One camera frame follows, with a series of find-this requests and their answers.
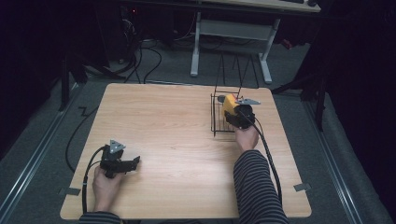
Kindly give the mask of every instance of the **cable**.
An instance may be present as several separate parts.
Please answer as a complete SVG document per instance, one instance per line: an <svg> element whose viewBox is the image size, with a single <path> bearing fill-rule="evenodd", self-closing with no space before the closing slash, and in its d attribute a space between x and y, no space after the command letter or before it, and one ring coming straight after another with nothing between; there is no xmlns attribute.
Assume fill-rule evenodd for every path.
<svg viewBox="0 0 396 224"><path fill-rule="evenodd" d="M101 162L101 161L96 161L96 162L94 162L94 163L90 166L90 169L91 169L96 163L99 163L99 162Z"/></svg>
<svg viewBox="0 0 396 224"><path fill-rule="evenodd" d="M250 124L254 127L254 129L256 129L256 131L259 133L260 138L262 139L262 143L264 144L265 152L267 154L267 160L270 163L272 172L274 173L274 178L275 178L276 188L277 188L277 197L279 198L280 205L282 205L282 188L280 187L279 176L277 175L277 171L276 171L276 168L274 166L274 162L273 162L273 159L272 159L272 156L271 156L271 152L270 152L270 149L269 149L269 147L267 145L267 142L265 141L263 131L262 130L260 131L257 128L256 124L251 122L250 119L248 119L248 117L244 113L242 113L241 111L239 111L239 113L242 114L245 117L245 119L248 120L248 122L250 122Z"/></svg>
<svg viewBox="0 0 396 224"><path fill-rule="evenodd" d="M98 154L100 151L105 149L106 146L100 147L97 149L92 157L90 162L88 163L87 169L85 170L85 175L84 175L84 180L82 182L82 193L81 193L81 200L82 200L82 213L86 214L87 213L87 182L88 182L88 172L90 171L91 167L93 166L92 161L95 158L96 154Z"/></svg>
<svg viewBox="0 0 396 224"><path fill-rule="evenodd" d="M175 45L178 45L178 46L181 46L181 47L188 47L188 46L191 46L191 45L194 44L194 40L189 41L187 44L180 44L180 43L178 43L178 42L182 42L183 40L184 40L184 42L187 42L187 40L188 40L189 38L191 38L191 37L194 37L194 35L189 35L189 36L187 36L187 37L185 37L185 38L183 38L183 39L179 39L178 41L175 41L174 44L175 44Z"/></svg>
<svg viewBox="0 0 396 224"><path fill-rule="evenodd" d="M68 152L69 152L70 144L71 144L71 142L72 142L74 136L76 135L77 131L79 130L79 128L81 127L81 125L84 123L84 121L85 121L86 119L88 119L88 118L90 117L90 115L92 115L92 114L99 108L99 106L97 106L93 111L91 111L91 113L89 113L89 114L87 114L87 115L85 114L85 110L87 109L87 107L80 107L80 108L83 109L82 115L81 115L81 116L84 116L85 118L79 123L79 125L77 126L77 128L73 131L72 135L71 135L70 138L69 138L69 142L67 143L66 151L64 152L64 156L65 156L65 158L66 158L67 166L69 167L69 169L70 169L73 173L76 171L76 169L72 167L72 165L70 164L70 161L69 161L69 157L68 157Z"/></svg>
<svg viewBox="0 0 396 224"><path fill-rule="evenodd" d="M160 56L160 60L158 61L157 65L155 65L155 66L145 75L145 77L143 78L143 84L146 84L146 79L148 78L149 74L150 74L152 71L154 71L158 66L160 66L160 63L161 63L161 61L163 60L163 56L161 56L161 53L159 53L157 50L155 50L155 49L147 49L147 50L151 50L151 51L157 53L158 56Z"/></svg>
<svg viewBox="0 0 396 224"><path fill-rule="evenodd" d="M245 41L243 43L239 43L239 42L236 42L236 41L228 40L228 38L224 38L224 42L229 43L229 44L233 44L233 45L240 45L240 46L247 45L247 44L249 44L250 42L253 42L253 41L256 42L257 40L249 39L249 40L247 40L247 41Z"/></svg>
<svg viewBox="0 0 396 224"><path fill-rule="evenodd" d="M140 32L140 33L138 33L138 34L135 35L136 41L133 41L133 40L131 41L132 43L128 46L127 52L131 52L131 51L134 52L135 49L139 48L138 45L141 46L141 44L142 44L142 41L140 41L141 33L142 33L142 32ZM136 57L135 57L134 53L132 53L131 59L130 59L130 61L128 62L128 64L127 64L125 67L123 67L123 68L121 68L121 69L119 69L119 70L110 71L110 72L113 73L114 75L119 75L119 74L121 74L121 73L124 73L124 72L128 71L129 69L131 69L131 68L134 67L135 65L136 65ZM86 71L87 73L90 73L90 74L95 75L95 76L104 76L104 75L105 75L104 73L97 73L97 72L94 72L94 71L90 70L90 69L87 68L87 67L85 67L85 71Z"/></svg>
<svg viewBox="0 0 396 224"><path fill-rule="evenodd" d="M194 13L194 15L192 16L192 22L191 22L189 31L185 35L183 35L181 38L174 39L175 41L182 40L184 38L189 38L190 36L192 36L192 35L190 35L190 36L188 36L188 35L191 32L192 26L194 25L195 17L196 17L196 13Z"/></svg>
<svg viewBox="0 0 396 224"><path fill-rule="evenodd" d="M136 64L134 65L134 70L131 72L131 74L129 74L129 76L127 78L125 78L124 83L126 83L129 80L129 78L132 76L132 74L134 72L136 72L137 80L139 81L139 84L141 84L140 83L140 77L137 74L137 70L136 69L139 67L140 63L142 62L142 56L143 56L142 55L142 45L140 45L139 52L140 52L139 62L137 63L137 65Z"/></svg>
<svg viewBox="0 0 396 224"><path fill-rule="evenodd" d="M200 48L202 48L202 49L214 50L214 49L218 49L219 47L221 47L221 45L223 44L223 42L224 42L224 38L221 38L221 39L220 39L220 42L218 43L218 45L215 46L214 48L206 48L206 47L204 47L202 44L200 44L199 46L200 46Z"/></svg>

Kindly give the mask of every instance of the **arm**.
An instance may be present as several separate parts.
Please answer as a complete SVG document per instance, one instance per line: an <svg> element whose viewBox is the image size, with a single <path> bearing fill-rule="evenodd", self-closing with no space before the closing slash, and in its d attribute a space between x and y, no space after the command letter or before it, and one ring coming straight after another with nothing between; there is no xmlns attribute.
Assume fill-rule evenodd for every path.
<svg viewBox="0 0 396 224"><path fill-rule="evenodd" d="M95 206L93 212L82 215L78 223L120 224L120 218L109 211L119 192L122 177L123 174L116 174L114 178L110 179L105 176L105 170L99 166L95 168L92 183Z"/></svg>
<svg viewBox="0 0 396 224"><path fill-rule="evenodd" d="M235 130L242 152L233 168L239 223L289 223L271 180L268 161L253 149L258 139L253 127Z"/></svg>

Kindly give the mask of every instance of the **black tape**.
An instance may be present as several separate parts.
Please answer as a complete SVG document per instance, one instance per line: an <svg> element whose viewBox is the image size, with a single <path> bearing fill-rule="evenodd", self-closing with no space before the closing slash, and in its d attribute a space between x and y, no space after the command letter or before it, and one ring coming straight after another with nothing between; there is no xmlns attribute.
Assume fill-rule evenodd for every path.
<svg viewBox="0 0 396 224"><path fill-rule="evenodd" d="M295 185L294 189L298 192L301 190L305 190L305 191L310 190L312 189L312 187L310 184L299 184L299 185Z"/></svg>
<svg viewBox="0 0 396 224"><path fill-rule="evenodd" d="M58 194L59 195L75 195L78 196L79 192L81 191L81 189L72 189L72 188L68 188L68 189L60 189Z"/></svg>

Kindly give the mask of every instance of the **white desk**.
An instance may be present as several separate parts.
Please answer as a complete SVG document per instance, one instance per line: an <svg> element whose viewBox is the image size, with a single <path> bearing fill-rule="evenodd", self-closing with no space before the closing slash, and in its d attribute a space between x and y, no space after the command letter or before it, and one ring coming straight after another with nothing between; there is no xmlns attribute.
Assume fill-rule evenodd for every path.
<svg viewBox="0 0 396 224"><path fill-rule="evenodd" d="M248 7L267 7L272 9L293 10L300 12L320 12L320 7L318 5L315 7L310 7L306 3L306 0L303 4L279 0L203 0L201 2L233 4ZM279 23L280 19L275 20L273 25L268 26L227 21L201 20L201 13L198 12L195 29L195 45L191 61L191 76L198 76L200 35L218 35L265 41L265 48L262 50L262 53L259 53L259 58L264 81L267 84L271 84L272 78L268 69L267 57L273 44Z"/></svg>

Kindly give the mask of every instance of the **yellow object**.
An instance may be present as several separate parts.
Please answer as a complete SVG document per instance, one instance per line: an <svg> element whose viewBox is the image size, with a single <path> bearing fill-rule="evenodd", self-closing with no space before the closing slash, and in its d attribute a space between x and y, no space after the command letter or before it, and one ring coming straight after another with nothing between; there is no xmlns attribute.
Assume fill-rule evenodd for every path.
<svg viewBox="0 0 396 224"><path fill-rule="evenodd" d="M225 111L229 112L231 115L235 115L234 108L238 106L235 101L236 98L233 96L233 94L228 94L225 96L223 104L223 116L225 116Z"/></svg>

